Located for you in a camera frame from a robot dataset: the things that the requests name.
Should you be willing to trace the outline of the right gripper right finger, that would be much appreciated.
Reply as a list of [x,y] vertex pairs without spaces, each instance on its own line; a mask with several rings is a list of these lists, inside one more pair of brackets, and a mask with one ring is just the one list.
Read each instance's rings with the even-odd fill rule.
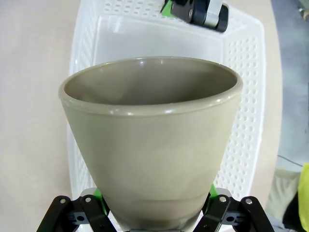
[[237,201],[228,194],[220,194],[214,185],[202,212],[202,218],[193,229],[195,232],[218,232],[222,225],[232,226],[236,232],[274,231],[256,197],[246,196]]

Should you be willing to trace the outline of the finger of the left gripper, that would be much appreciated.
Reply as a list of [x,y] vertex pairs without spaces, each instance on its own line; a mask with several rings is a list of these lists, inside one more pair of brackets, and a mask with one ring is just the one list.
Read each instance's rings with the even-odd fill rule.
[[193,2],[193,0],[165,0],[160,13],[162,16],[178,18],[186,23],[191,23]]
[[226,31],[229,8],[222,0],[194,0],[192,24],[220,33]]

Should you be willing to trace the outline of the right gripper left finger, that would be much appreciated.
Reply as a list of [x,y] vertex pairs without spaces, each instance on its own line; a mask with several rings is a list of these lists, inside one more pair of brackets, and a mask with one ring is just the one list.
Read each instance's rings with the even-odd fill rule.
[[71,200],[68,196],[53,199],[38,232],[75,232],[81,225],[90,225],[94,232],[115,232],[108,218],[109,207],[97,191]]

